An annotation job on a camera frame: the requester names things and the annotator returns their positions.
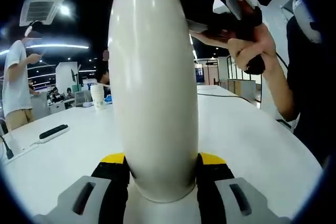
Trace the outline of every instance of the ceiling light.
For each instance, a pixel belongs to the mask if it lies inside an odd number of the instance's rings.
[[[41,76],[33,76],[33,77],[29,77],[28,79],[38,78],[38,77],[43,77],[43,76],[54,76],[55,74],[56,74],[56,73],[42,74]]]
[[[193,38],[191,37],[191,35],[189,34],[189,39],[190,39],[190,44],[193,45]]]
[[[70,16],[70,9],[68,6],[61,5],[60,11],[63,15]]]
[[[8,52],[9,52],[9,50],[2,51],[2,52],[0,52],[0,55],[4,55],[4,54],[6,54]]]
[[[73,48],[83,48],[88,49],[88,46],[80,46],[80,45],[68,45],[68,44],[39,44],[39,45],[32,45],[27,48],[37,48],[37,47],[73,47]]]
[[[83,73],[83,72],[95,72],[96,70],[79,70],[79,72]]]
[[[7,36],[7,34],[8,34],[7,30],[8,29],[6,27],[1,28],[1,30],[0,30],[1,37],[6,37]]]
[[[42,84],[46,84],[46,83],[50,83],[50,81],[46,81],[46,82],[42,82],[42,83],[38,83],[38,84],[34,84],[33,86],[42,85]]]
[[[194,58],[197,59],[196,51],[193,50]]]

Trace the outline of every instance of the ceiling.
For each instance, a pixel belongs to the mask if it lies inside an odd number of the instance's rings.
[[[20,15],[24,0],[3,0],[0,12],[0,29],[6,27],[9,22],[17,20]],[[113,0],[65,0],[71,12],[71,17],[57,14],[54,22],[49,26],[44,26],[44,35],[50,43],[64,43],[73,45],[88,46],[88,49],[81,48],[47,48],[43,56],[43,62],[28,67],[38,67],[57,65],[61,61],[77,61],[81,64],[80,70],[94,70],[95,65],[102,58],[102,52],[106,49],[108,22]],[[270,0],[259,0],[267,5]],[[196,39],[193,39],[194,48],[198,58],[210,58],[226,56],[226,49],[216,49],[206,46]],[[7,40],[1,39],[0,51],[8,49],[10,45]],[[5,55],[0,55],[0,75],[3,75]],[[44,74],[55,73],[54,67],[33,69],[28,71],[28,77],[35,77]],[[84,72],[84,78],[92,78],[92,72]],[[45,76],[34,78],[36,83],[55,83],[55,76]]]

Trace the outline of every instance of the white desk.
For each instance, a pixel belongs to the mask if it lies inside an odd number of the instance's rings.
[[[68,103],[68,102],[74,102],[74,101],[75,101],[74,98],[70,98],[70,99],[67,99],[67,100],[52,103],[52,104],[49,105],[49,107],[52,106],[52,105],[59,105],[59,104],[62,104],[62,103]]]
[[[200,86],[198,92],[233,95],[214,86]],[[198,110],[199,151],[224,158],[235,177],[245,178],[267,197],[275,214],[293,217],[322,172],[306,147],[243,99],[199,95]],[[68,124],[70,130],[4,169],[31,215],[48,213],[62,191],[82,175],[91,175],[104,156],[123,150],[112,105],[100,112],[93,107],[65,110],[12,134],[21,145],[29,146],[40,133],[59,124]],[[199,216],[196,189],[180,201],[156,204],[129,186],[124,223],[200,223]]]

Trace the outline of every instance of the ceiling air conditioner vent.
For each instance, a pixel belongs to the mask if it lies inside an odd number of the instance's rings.
[[[64,0],[25,0],[21,10],[20,26],[39,20],[50,25]]]

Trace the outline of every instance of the human hand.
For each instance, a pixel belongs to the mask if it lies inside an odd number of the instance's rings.
[[[42,55],[31,54],[27,57],[26,61],[28,64],[35,64],[41,59]]]
[[[232,38],[228,41],[228,50],[235,59],[237,66],[247,70],[247,64],[257,55],[261,55],[265,63],[264,76],[270,75],[279,66],[276,55],[276,46],[267,26],[262,23],[254,28],[254,40],[256,42]]]

